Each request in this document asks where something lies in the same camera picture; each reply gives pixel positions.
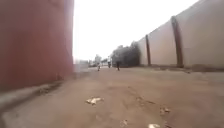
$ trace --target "red wall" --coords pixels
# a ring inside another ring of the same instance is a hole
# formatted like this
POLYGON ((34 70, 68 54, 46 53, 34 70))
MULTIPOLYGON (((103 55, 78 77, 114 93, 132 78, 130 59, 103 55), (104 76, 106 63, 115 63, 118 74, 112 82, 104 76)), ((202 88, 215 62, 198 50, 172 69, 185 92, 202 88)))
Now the red wall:
POLYGON ((0 1, 0 87, 72 73, 73 0, 0 1))

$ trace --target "wall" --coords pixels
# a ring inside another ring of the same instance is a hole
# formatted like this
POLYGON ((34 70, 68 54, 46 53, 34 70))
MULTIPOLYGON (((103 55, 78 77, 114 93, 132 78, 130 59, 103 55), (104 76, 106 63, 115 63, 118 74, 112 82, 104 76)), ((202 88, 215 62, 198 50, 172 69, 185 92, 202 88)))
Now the wall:
MULTIPOLYGON (((224 69, 223 7, 223 0, 199 0, 175 16, 180 35, 177 43, 170 20, 151 32, 149 34, 151 64, 177 66, 178 54, 183 59, 184 67, 224 69), (176 49, 176 44, 180 44, 180 48, 176 49)), ((141 60, 147 62, 141 40, 139 44, 141 60)))
POLYGON ((0 3, 0 87, 31 86, 69 75, 73 0, 0 3))
POLYGON ((201 0, 176 16, 185 66, 224 68, 223 7, 223 0, 201 0))
POLYGON ((140 65, 147 66, 148 59, 147 59, 147 49, 146 49, 145 37, 143 37, 141 40, 138 41, 138 47, 140 49, 140 65))
POLYGON ((175 66, 176 47, 171 22, 167 22, 149 34, 152 65, 175 66))

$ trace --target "sky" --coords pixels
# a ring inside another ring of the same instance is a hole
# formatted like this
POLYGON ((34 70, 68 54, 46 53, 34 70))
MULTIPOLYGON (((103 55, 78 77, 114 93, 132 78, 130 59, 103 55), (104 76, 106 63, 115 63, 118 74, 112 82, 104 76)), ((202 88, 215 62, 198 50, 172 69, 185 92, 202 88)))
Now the sky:
POLYGON ((73 58, 107 58, 198 0, 75 0, 73 58))

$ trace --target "trash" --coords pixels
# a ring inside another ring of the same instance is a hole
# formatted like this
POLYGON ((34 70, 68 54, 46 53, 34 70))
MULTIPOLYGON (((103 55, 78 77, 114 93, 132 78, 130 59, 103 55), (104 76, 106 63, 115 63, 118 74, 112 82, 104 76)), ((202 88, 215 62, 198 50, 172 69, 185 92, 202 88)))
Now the trash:
POLYGON ((88 104, 95 105, 97 101, 102 101, 102 100, 103 100, 103 99, 101 99, 101 98, 92 98, 92 99, 88 99, 88 100, 86 100, 86 102, 87 102, 88 104))
POLYGON ((172 127, 166 124, 166 125, 165 125, 165 128, 172 128, 172 127))
POLYGON ((124 124, 124 125, 128 125, 128 121, 127 121, 127 120, 124 120, 124 121, 123 121, 123 124, 124 124))
POLYGON ((121 127, 123 128, 123 127, 125 127, 125 126, 127 126, 128 125, 128 121, 127 120, 123 120, 122 122, 121 122, 121 127))
POLYGON ((170 109, 166 108, 166 107, 162 107, 160 108, 160 114, 164 115, 165 113, 169 113, 170 109))
POLYGON ((149 124, 148 128, 160 128, 158 124, 149 124))

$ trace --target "alley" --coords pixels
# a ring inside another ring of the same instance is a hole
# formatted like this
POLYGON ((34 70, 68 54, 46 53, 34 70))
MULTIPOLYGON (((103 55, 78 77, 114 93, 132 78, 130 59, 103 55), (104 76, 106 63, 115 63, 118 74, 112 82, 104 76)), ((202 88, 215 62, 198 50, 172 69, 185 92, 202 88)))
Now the alley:
POLYGON ((2 119, 6 128, 223 128, 223 78, 149 68, 91 70, 2 119), (86 103, 94 97, 102 100, 86 103))

